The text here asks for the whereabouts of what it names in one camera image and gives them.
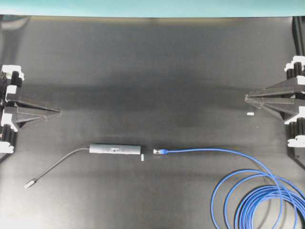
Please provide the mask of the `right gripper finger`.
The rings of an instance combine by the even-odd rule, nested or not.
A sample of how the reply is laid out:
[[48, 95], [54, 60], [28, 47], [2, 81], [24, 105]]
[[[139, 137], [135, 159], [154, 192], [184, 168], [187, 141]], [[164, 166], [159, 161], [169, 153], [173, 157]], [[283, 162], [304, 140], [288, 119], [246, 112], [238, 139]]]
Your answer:
[[247, 94], [247, 97], [276, 97], [281, 95], [295, 94], [296, 86], [298, 86], [298, 78], [293, 77], [272, 85], [270, 87], [264, 88], [262, 90], [251, 92]]
[[267, 111], [279, 119], [286, 119], [297, 114], [294, 98], [245, 97], [245, 102], [257, 109]]

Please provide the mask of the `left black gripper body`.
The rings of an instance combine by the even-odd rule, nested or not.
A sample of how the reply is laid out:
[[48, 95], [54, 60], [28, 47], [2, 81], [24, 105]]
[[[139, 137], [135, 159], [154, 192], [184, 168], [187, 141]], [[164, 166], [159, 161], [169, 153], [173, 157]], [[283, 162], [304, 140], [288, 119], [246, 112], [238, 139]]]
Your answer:
[[18, 132], [17, 125], [13, 123], [13, 113], [17, 111], [17, 107], [9, 96], [16, 97], [18, 88], [21, 87], [24, 81], [24, 73], [19, 65], [3, 65], [0, 76], [5, 83], [4, 96], [2, 98], [3, 105], [0, 113], [0, 126], [2, 128], [0, 134], [0, 151], [2, 153], [13, 153]]

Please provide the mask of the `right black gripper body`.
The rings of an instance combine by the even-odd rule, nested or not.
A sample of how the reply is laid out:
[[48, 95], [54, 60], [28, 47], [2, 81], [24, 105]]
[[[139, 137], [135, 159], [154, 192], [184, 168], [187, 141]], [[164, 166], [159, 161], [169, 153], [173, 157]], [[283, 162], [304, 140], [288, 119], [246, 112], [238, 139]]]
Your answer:
[[[285, 66], [287, 79], [294, 79], [297, 85], [305, 85], [305, 57], [294, 56]], [[289, 117], [284, 124], [288, 126], [289, 136], [287, 145], [294, 148], [305, 147], [305, 90], [293, 93], [289, 98], [296, 102], [296, 114]]]

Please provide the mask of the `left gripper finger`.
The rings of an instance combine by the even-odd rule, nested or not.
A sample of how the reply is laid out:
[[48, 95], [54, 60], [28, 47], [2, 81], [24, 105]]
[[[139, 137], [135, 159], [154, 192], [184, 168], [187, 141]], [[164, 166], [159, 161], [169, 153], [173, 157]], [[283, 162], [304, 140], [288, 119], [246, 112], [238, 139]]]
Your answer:
[[14, 101], [18, 113], [25, 114], [59, 114], [61, 110], [56, 108], [49, 103], [41, 101], [26, 101], [26, 100], [15, 100]]
[[60, 113], [47, 113], [47, 114], [17, 114], [14, 118], [14, 125], [18, 130], [35, 125], [39, 122], [49, 121], [55, 117], [59, 117]]

